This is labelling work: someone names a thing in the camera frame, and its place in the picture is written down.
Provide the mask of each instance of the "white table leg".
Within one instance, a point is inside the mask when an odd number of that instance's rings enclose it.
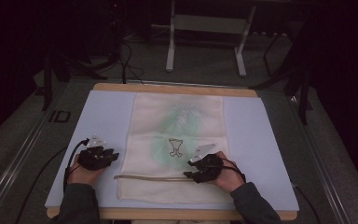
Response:
[[[167,72],[173,71],[173,60],[175,57],[175,1],[171,1],[171,25],[170,25],[170,45],[168,46]]]
[[[245,26],[243,27],[241,42],[237,47],[234,48],[235,59],[237,60],[238,72],[240,77],[246,77],[246,70],[245,70],[245,65],[243,63],[242,51],[243,51],[243,46],[245,45],[246,37],[248,37],[249,34],[249,29],[251,27],[254,14],[255,14],[255,7],[252,7],[251,12],[249,13],[248,16],[248,20],[245,23]]]

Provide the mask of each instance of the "green print on fabric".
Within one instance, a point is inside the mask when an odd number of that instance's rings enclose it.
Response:
[[[177,105],[164,118],[152,141],[155,161],[175,169],[187,168],[194,153],[201,113],[196,105]]]

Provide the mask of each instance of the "person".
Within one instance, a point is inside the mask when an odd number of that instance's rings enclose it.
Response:
[[[223,152],[216,155],[224,162],[224,166],[238,169],[235,162],[229,161]],[[99,207],[92,187],[104,169],[89,171],[77,163],[78,155],[71,166],[68,185],[64,193],[60,213],[51,219],[50,224],[90,224],[99,223]],[[210,182],[233,198],[237,211],[247,223],[278,224],[279,215],[260,195],[255,184],[245,183],[242,176],[230,169],[222,169],[221,174]]]

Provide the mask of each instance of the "sleeve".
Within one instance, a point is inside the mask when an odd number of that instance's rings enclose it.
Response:
[[[60,213],[49,224],[100,223],[100,212],[95,190],[86,184],[70,184],[66,187]]]
[[[255,184],[246,183],[230,193],[234,205],[243,219],[250,223],[281,223],[279,215],[272,206],[261,197]]]

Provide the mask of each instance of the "dark background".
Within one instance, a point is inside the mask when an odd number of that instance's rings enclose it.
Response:
[[[147,36],[150,22],[167,23],[169,15],[164,12],[169,12],[168,2],[127,1],[126,23]],[[90,46],[95,40],[84,31],[87,24],[82,20],[87,15],[78,17],[73,3],[85,6],[82,4],[90,1],[0,1],[0,124],[35,91],[32,77],[42,68],[47,42],[71,40],[73,45],[65,50],[79,60],[86,61],[91,54]],[[304,30],[307,37],[298,39],[292,57],[297,58],[297,63],[311,62],[311,85],[317,89],[358,170],[358,1],[324,3],[324,7],[311,14]],[[264,10],[265,15],[255,15],[253,29],[269,29],[271,22],[256,19],[273,18],[271,11]],[[220,11],[227,16],[231,13],[238,11],[230,10],[229,5]],[[104,29],[103,17],[101,25],[100,29]],[[49,36],[49,29],[61,30],[61,35]]]

